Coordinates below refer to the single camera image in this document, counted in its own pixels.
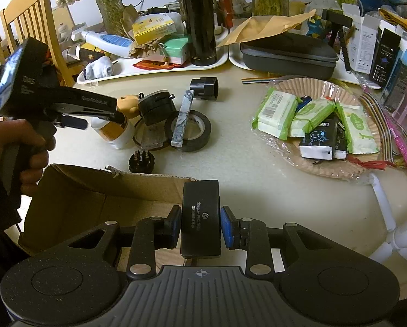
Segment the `person left hand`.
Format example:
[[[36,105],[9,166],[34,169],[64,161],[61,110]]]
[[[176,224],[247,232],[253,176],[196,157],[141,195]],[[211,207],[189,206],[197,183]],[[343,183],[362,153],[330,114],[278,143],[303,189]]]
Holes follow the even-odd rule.
[[[37,182],[48,165],[48,151],[56,147],[56,140],[54,137],[49,140],[43,138],[27,120],[0,121],[0,160],[4,147],[12,143],[22,143],[35,149],[28,168],[19,176],[22,194],[32,197],[37,190]]]

